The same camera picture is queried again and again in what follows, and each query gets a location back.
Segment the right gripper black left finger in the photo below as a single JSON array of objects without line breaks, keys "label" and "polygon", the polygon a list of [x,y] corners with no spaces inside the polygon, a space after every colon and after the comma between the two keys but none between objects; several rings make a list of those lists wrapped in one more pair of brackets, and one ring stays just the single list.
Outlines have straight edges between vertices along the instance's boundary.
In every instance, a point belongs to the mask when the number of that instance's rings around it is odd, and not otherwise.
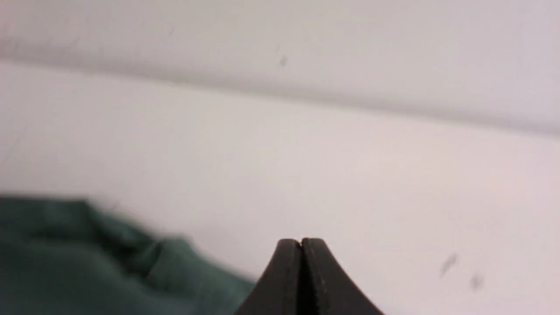
[{"label": "right gripper black left finger", "polygon": [[278,241],[265,271],[236,315],[296,315],[301,260],[298,241]]}]

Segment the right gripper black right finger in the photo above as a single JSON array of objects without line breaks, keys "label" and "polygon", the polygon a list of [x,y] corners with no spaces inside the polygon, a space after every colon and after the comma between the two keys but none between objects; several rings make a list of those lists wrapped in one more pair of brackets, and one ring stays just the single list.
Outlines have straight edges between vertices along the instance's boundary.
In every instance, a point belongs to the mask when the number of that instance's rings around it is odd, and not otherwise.
[{"label": "right gripper black right finger", "polygon": [[326,242],[302,240],[302,315],[382,315],[344,271]]}]

